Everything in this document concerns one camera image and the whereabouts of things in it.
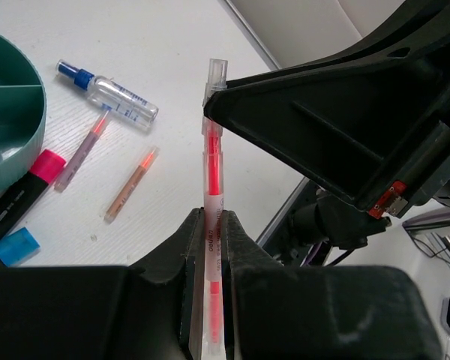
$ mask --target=screw hole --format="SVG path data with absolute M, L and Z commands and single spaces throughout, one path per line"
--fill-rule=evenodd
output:
M 406 58 L 410 54 L 409 47 L 402 47 L 401 49 L 390 52 L 387 56 L 389 58 L 403 59 Z

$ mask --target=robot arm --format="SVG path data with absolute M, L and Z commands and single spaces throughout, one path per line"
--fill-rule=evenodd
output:
M 206 116 L 360 212 L 450 206 L 450 1 L 405 1 L 350 49 L 227 85 Z

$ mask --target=clear plastic bottle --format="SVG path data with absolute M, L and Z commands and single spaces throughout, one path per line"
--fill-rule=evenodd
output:
M 109 109 L 139 128 L 147 130 L 158 114 L 158 108 L 153 103 L 104 76 L 95 76 L 63 60 L 58 62 L 56 69 L 59 74 L 72 79 L 76 86 L 85 90 L 91 102 Z

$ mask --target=marker cap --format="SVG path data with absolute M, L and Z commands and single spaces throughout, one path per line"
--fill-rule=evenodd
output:
M 37 160 L 31 166 L 29 172 L 38 176 L 46 183 L 51 184 L 62 172 L 66 162 L 63 157 L 58 156 L 56 153 L 50 150 L 43 150 L 38 155 Z
M 12 266 L 25 259 L 39 247 L 40 245 L 32 234 L 23 227 L 0 240 L 0 260 L 6 266 Z

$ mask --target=black marker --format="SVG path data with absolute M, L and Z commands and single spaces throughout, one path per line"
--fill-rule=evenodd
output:
M 12 230 L 22 216 L 63 170 L 65 160 L 43 150 L 31 169 L 0 197 L 0 239 Z

